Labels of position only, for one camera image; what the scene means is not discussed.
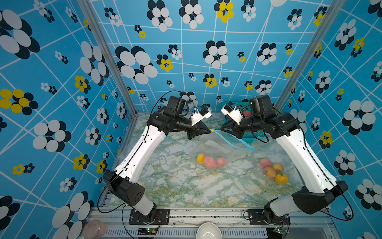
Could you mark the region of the yellow orange peach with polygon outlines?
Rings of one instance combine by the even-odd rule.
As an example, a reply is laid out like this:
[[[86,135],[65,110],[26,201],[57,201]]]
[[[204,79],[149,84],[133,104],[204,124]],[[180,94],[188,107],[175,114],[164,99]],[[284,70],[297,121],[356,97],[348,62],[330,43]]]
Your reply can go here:
[[[196,159],[196,162],[197,162],[198,164],[203,164],[203,163],[204,163],[204,157],[205,157],[204,154],[198,154],[197,159]]]

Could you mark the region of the pink red peach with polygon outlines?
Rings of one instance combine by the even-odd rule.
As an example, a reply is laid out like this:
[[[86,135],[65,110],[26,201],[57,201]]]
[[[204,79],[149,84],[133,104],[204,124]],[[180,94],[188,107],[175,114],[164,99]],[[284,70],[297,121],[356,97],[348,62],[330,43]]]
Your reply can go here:
[[[268,158],[262,158],[262,159],[260,159],[260,161],[259,161],[259,165],[260,165],[262,168],[272,167],[272,162],[271,162]]]

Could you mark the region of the clear zip-top bag blue zipper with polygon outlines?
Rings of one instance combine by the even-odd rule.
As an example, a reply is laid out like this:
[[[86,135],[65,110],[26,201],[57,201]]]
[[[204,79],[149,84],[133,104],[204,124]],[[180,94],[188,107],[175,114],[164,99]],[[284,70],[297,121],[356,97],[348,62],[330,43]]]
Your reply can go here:
[[[291,159],[274,141],[256,144],[254,173],[267,189],[286,194],[301,187],[301,180]]]

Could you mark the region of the teal plastic basket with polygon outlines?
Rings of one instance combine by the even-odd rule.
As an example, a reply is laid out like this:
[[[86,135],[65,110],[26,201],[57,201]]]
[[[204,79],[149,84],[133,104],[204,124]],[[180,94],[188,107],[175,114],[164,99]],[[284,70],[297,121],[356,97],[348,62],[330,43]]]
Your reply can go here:
[[[248,109],[248,102],[244,102],[244,105],[231,101],[226,103],[221,108],[221,112],[225,116],[225,122],[220,127],[220,130],[248,142],[258,140],[263,143],[268,143],[270,140],[263,130],[253,128],[256,121]]]

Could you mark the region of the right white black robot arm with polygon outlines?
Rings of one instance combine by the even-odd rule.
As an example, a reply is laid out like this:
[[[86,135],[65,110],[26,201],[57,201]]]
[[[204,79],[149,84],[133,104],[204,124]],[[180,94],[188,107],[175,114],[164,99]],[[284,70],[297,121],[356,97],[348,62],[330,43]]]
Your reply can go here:
[[[302,128],[290,113],[281,113],[271,118],[251,116],[240,122],[230,119],[221,128],[238,139],[245,132],[262,131],[288,154],[298,170],[304,186],[289,196],[277,198],[264,206],[271,217],[304,212],[312,215],[329,206],[349,189],[345,181],[337,180],[321,163],[305,140]]]

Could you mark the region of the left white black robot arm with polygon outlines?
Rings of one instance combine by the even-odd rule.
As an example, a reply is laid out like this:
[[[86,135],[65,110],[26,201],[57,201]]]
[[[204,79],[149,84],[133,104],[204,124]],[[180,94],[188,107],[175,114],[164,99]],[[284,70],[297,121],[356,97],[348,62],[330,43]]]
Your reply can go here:
[[[153,221],[156,214],[156,204],[145,195],[145,188],[137,182],[142,169],[155,151],[157,146],[173,131],[184,131],[188,139],[203,134],[210,134],[211,130],[202,122],[211,113],[202,115],[194,113],[191,118],[181,116],[167,116],[155,112],[147,121],[147,126],[127,157],[115,168],[106,170],[103,179],[108,190],[117,198],[127,203],[148,221]]]

